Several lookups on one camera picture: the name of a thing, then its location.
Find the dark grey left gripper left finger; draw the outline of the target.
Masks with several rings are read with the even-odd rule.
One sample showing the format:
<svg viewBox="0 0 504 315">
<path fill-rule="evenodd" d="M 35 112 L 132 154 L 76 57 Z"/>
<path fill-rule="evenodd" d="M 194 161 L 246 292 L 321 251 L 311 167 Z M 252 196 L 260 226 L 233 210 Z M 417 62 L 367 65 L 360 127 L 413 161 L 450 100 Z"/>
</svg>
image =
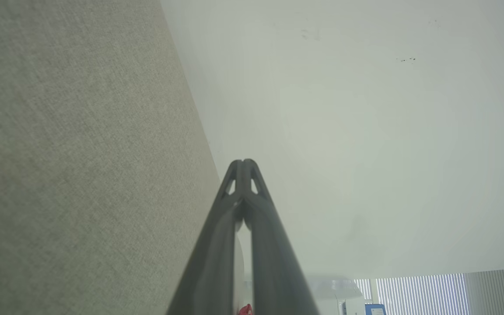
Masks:
<svg viewBox="0 0 504 315">
<path fill-rule="evenodd" d="M 236 234 L 242 226 L 242 160 L 233 161 L 219 187 L 168 307 L 168 315 L 236 315 Z"/>
</svg>

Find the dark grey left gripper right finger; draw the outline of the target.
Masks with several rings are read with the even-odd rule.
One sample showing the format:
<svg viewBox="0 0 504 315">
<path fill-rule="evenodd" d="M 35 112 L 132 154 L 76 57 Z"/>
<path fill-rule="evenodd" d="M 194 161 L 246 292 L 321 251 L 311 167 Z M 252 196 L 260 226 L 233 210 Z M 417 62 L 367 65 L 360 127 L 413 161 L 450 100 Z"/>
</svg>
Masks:
<svg viewBox="0 0 504 315">
<path fill-rule="evenodd" d="M 251 232 L 256 315 L 316 315 L 318 309 L 258 164 L 243 161 L 244 220 Z"/>
</svg>

